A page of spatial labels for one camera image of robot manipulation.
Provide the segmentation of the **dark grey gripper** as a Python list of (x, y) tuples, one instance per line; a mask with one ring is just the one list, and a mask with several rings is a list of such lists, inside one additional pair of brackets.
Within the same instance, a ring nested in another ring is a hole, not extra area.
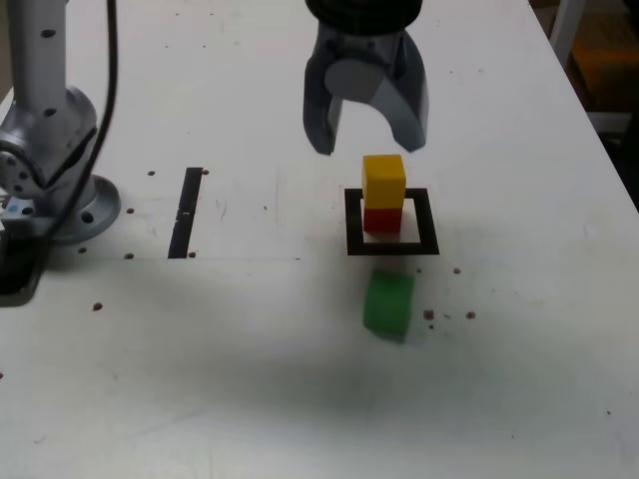
[(317, 153), (334, 151), (342, 100), (366, 104), (386, 119), (408, 152), (425, 145), (428, 94), (421, 55), (405, 28), (344, 33), (319, 22), (305, 69), (303, 123)]

